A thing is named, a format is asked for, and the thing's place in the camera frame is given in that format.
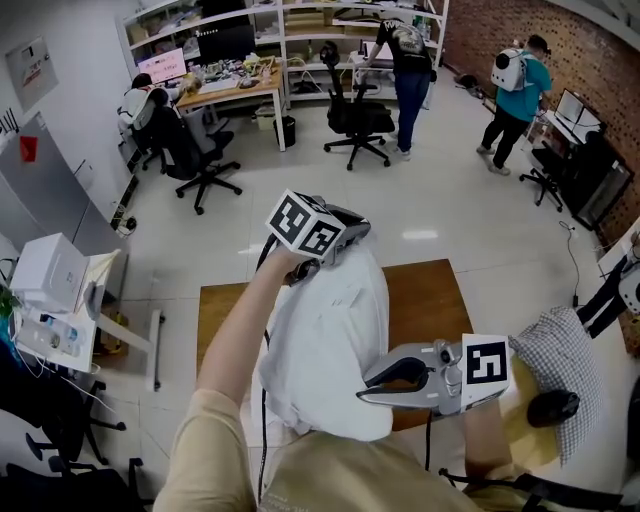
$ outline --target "checkered cloth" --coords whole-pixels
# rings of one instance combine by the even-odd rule
[[[573,309],[553,308],[510,337],[511,348],[531,369],[541,393],[566,389],[580,397],[578,412],[556,427],[560,462],[566,464],[596,426],[603,412],[604,386],[593,341]]]

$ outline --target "white shelving unit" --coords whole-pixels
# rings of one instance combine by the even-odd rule
[[[125,56],[125,60],[127,62],[127,67],[129,68],[129,73],[132,77],[134,77],[138,73],[138,68],[136,66],[136,52],[139,52],[140,49],[145,49],[145,47],[149,47],[149,55],[153,54],[151,51],[153,43],[162,40],[169,40],[171,42],[175,42],[176,37],[182,37],[183,32],[192,33],[194,29],[197,29],[200,26],[207,25],[209,23],[215,23],[217,21],[228,20],[231,18],[235,18],[238,16],[247,16],[247,15],[263,15],[274,13],[277,18],[277,25],[279,28],[278,35],[268,35],[260,38],[256,38],[256,45],[265,46],[265,45],[279,45],[280,55],[282,56],[282,65],[283,65],[283,74],[284,74],[284,89],[285,89],[285,99],[287,105],[290,105],[292,101],[305,101],[305,100],[323,100],[328,99],[329,94],[327,92],[313,92],[306,94],[291,94],[289,89],[289,74],[290,73],[302,73],[305,71],[308,72],[323,72],[326,71],[326,67],[322,63],[308,63],[306,66],[302,66],[300,63],[294,61],[292,65],[288,66],[288,53],[287,53],[287,43],[294,41],[314,41],[314,40],[352,40],[356,41],[374,41],[374,35],[362,35],[362,34],[350,34],[348,32],[345,33],[290,33],[287,34],[285,30],[285,16],[296,9],[360,9],[362,12],[379,12],[381,14],[392,14],[393,16],[397,16],[398,14],[404,14],[409,16],[422,16],[424,18],[433,19],[436,21],[438,27],[438,39],[433,40],[427,43],[427,46],[433,48],[435,51],[435,62],[440,62],[440,58],[442,55],[442,45],[444,42],[444,33],[446,28],[447,14],[449,10],[449,0],[443,1],[443,9],[442,12],[436,12],[436,9],[433,6],[432,0],[415,0],[417,4],[420,4],[424,10],[412,10],[406,9],[402,7],[388,7],[385,5],[379,4],[367,4],[367,3],[358,3],[358,2],[318,2],[318,1],[298,1],[295,3],[283,3],[284,0],[273,0],[272,4],[269,5],[253,5],[251,7],[247,7],[246,9],[240,9],[237,11],[231,11],[224,14],[219,14],[216,16],[210,16],[208,18],[203,18],[200,20],[187,22],[177,27],[172,27],[170,29],[162,31],[162,33],[155,34],[153,36],[147,37],[145,39],[131,42],[129,39],[129,33],[127,27],[137,24],[141,19],[155,15],[166,13],[166,17],[169,18],[169,11],[171,8],[175,8],[177,6],[186,5],[188,2],[185,0],[165,0],[163,2],[154,5],[153,7],[149,7],[144,9],[133,16],[129,16],[125,19],[116,19],[116,25],[118,28],[118,35],[120,37],[120,43],[122,45],[122,51]],[[192,52],[187,57],[196,58],[198,56],[198,52]],[[337,69],[345,70],[350,69],[351,65],[347,62],[341,62]],[[351,98],[352,93],[346,92],[345,97]],[[379,99],[395,99],[395,94],[391,94],[390,92],[381,91],[376,95],[371,95],[371,97],[379,98]]]

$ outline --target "sneaker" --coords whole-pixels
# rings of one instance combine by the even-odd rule
[[[509,176],[509,174],[511,174],[511,170],[508,167],[503,166],[500,168],[493,162],[487,162],[487,167],[492,173],[499,174],[500,176]]]
[[[411,160],[411,150],[402,151],[398,146],[396,146],[393,152],[397,154],[405,162],[408,162],[409,160]]]
[[[478,153],[479,155],[494,155],[496,152],[495,149],[492,148],[485,148],[482,144],[480,144],[477,148],[476,148],[476,153]]]

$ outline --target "wooden board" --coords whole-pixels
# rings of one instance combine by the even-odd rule
[[[257,95],[259,93],[267,94],[280,88],[282,82],[282,68],[278,65],[273,66],[271,74],[271,83],[263,84],[262,81],[255,87],[250,89],[240,89],[240,83],[236,87],[230,89],[222,89],[206,94],[192,94],[183,96],[176,105],[178,109],[195,108],[198,105],[209,105],[215,102],[230,101],[236,97],[242,97],[246,94]]]
[[[471,322],[448,260],[383,269],[389,287],[390,349],[437,339],[459,341],[472,333]],[[203,287],[200,292],[197,368],[246,283]],[[394,430],[426,423],[428,411],[394,411]]]

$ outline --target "black pants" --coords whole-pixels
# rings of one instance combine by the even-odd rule
[[[613,268],[607,280],[596,292],[593,298],[578,311],[578,318],[584,325],[587,323],[607,302],[611,301],[606,309],[596,318],[589,327],[589,335],[595,339],[602,331],[609,327],[616,318],[627,309],[622,297],[618,294],[620,276],[622,269],[627,264],[627,257],[623,257]]]
[[[498,169],[502,169],[504,163],[507,161],[507,157],[513,149],[513,145],[528,126],[529,121],[523,121],[522,119],[513,117],[511,114],[508,114],[496,105],[496,116],[484,131],[482,146],[485,149],[490,149],[491,144],[493,144],[493,142],[498,138],[498,135],[504,132],[502,134],[500,144],[498,144],[496,154],[493,157],[493,163]]]

